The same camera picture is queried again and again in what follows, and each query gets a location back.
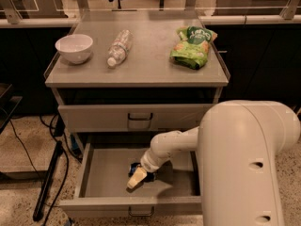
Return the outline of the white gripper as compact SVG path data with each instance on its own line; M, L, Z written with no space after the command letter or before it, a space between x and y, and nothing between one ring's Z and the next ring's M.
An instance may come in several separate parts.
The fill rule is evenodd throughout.
M164 152L157 154L151 149L146 150L140 159L142 168L136 168L134 174L127 183L127 187L130 189L135 188L147 177L147 172L156 172L165 164L165 162L169 161L170 158L171 153Z

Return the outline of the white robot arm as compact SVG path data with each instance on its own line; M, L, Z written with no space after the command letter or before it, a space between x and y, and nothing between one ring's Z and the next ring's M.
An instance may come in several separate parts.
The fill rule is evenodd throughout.
M194 151L204 226L285 226L276 155L300 137L300 122L273 101L226 101L200 126L158 134L128 181L135 188L179 152Z

